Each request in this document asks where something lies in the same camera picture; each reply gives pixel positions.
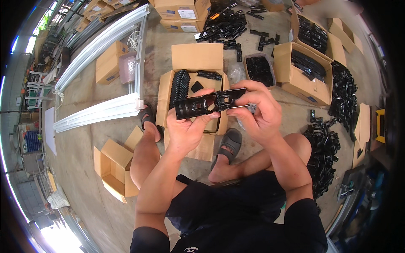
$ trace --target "blue label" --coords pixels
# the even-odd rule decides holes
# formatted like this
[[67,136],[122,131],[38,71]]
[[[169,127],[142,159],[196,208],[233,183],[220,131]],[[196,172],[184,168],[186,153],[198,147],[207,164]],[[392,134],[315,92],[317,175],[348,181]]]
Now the blue label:
[[318,103],[318,101],[316,101],[313,97],[311,97],[311,96],[309,96],[309,97],[307,97],[309,100],[311,100],[312,102],[314,102],[314,103]]

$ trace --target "knee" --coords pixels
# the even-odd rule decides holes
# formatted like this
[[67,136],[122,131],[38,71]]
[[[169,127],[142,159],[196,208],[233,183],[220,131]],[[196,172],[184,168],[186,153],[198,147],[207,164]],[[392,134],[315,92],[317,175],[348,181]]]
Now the knee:
[[293,133],[284,136],[284,140],[299,155],[302,161],[307,164],[311,157],[312,148],[309,140],[302,134]]

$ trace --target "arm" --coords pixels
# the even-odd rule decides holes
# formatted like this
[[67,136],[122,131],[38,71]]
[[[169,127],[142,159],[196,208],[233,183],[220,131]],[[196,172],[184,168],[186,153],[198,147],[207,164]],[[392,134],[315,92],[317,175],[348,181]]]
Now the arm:
[[[214,92],[201,89],[194,96]],[[151,227],[168,235],[164,216],[173,198],[173,188],[182,159],[201,141],[204,128],[210,120],[219,118],[219,113],[190,119],[176,120],[176,111],[171,109],[167,116],[170,143],[162,158],[145,179],[139,190],[135,207],[135,229]]]
[[241,120],[246,132],[269,153],[277,180],[286,192],[286,210],[298,200],[313,199],[312,179],[307,167],[279,132],[281,106],[262,83],[243,80],[232,86],[233,89],[242,87],[249,92],[235,103],[256,104],[255,115],[246,108],[230,109],[227,114]]

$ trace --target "black shorts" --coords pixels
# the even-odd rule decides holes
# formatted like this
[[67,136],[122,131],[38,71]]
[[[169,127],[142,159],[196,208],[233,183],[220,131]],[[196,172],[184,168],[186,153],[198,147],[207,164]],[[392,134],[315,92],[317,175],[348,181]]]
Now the black shorts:
[[237,185],[220,188],[184,175],[176,179],[187,187],[172,200],[166,217],[182,236],[219,222],[257,219],[273,223],[286,201],[274,171],[262,170]]

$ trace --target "hand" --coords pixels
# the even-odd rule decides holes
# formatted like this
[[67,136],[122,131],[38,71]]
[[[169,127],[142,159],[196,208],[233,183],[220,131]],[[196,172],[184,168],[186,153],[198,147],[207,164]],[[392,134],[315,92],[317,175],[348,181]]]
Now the hand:
[[231,88],[247,88],[248,90],[235,101],[237,106],[253,103],[257,107],[254,116],[245,107],[229,109],[226,114],[238,118],[243,123],[246,132],[257,143],[263,147],[270,144],[276,135],[280,135],[281,106],[279,103],[260,82],[242,80],[232,85]]
[[[199,97],[210,94],[215,90],[212,88],[201,89],[192,97]],[[190,119],[176,120],[176,110],[172,108],[167,115],[167,128],[170,141],[166,151],[183,159],[191,150],[195,149],[203,137],[205,126],[212,119],[219,118],[221,114],[214,112],[208,115],[198,116],[194,122]]]

